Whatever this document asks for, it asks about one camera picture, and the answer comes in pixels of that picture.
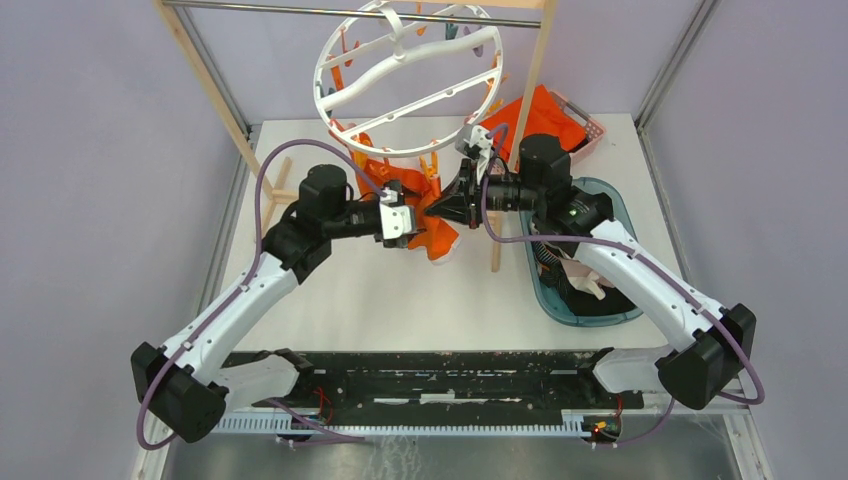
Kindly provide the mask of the white round clip hanger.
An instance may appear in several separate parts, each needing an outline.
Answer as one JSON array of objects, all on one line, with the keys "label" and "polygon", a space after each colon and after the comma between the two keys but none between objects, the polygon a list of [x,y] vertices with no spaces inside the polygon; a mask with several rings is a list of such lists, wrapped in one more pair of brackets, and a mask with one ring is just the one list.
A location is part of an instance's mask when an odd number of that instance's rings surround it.
[{"label": "white round clip hanger", "polygon": [[[357,10],[379,10],[388,19],[345,18],[321,49],[312,77],[319,117],[345,146],[389,157],[430,153],[503,105],[499,90],[507,75],[497,26],[457,24],[457,37],[446,40],[445,23],[398,18],[408,13],[493,18],[482,6],[451,3],[423,12],[398,1],[370,1]],[[459,116],[460,123],[416,143],[382,137],[402,120],[441,109]]]}]

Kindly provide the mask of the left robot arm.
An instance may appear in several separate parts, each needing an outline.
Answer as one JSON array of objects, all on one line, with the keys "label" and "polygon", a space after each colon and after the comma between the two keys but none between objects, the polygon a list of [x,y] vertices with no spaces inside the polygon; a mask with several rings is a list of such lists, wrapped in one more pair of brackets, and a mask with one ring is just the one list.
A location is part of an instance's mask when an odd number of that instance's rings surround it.
[{"label": "left robot arm", "polygon": [[336,239],[372,236],[386,248],[402,248],[418,232],[415,211],[398,180],[360,200],[348,195],[338,166],[311,168],[299,195],[279,222],[264,232],[249,267],[194,321],[161,346],[141,343],[130,363],[141,404],[137,429],[153,414],[173,438],[194,443],[225,412],[278,396],[293,407],[313,397],[313,378],[288,356],[259,368],[227,368],[237,344],[279,302],[303,284],[332,253]]}]

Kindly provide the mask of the orange underwear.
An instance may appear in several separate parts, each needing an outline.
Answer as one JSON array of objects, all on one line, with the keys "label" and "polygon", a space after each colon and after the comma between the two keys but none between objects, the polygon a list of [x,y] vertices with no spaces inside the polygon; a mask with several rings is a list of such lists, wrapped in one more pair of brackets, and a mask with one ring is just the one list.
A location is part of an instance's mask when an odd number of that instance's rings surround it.
[{"label": "orange underwear", "polygon": [[449,261],[459,245],[460,236],[445,220],[424,214],[425,208],[441,196],[434,198],[430,194],[430,187],[422,171],[393,166],[387,157],[378,161],[366,153],[351,148],[348,149],[348,153],[354,163],[362,168],[374,183],[383,185],[391,180],[400,182],[406,203],[416,209],[418,226],[423,229],[422,233],[410,241],[407,248],[409,250],[424,248],[429,261],[434,265]]}]

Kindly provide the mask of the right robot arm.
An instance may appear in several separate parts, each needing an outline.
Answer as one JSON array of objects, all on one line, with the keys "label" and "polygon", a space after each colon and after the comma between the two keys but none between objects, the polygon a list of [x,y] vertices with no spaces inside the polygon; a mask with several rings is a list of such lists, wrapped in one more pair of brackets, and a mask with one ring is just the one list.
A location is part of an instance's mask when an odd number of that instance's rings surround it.
[{"label": "right robot arm", "polygon": [[515,173],[493,173],[499,143],[488,130],[458,136],[463,159],[455,179],[427,209],[430,216],[488,227],[488,212],[527,212],[536,228],[517,242],[547,243],[612,284],[664,336],[657,348],[608,349],[577,382],[580,400],[602,408],[617,393],[664,391],[701,410],[715,397],[759,405],[765,388],[750,360],[756,316],[725,307],[660,264],[613,212],[611,198],[576,186],[571,155],[550,134],[521,140]]}]

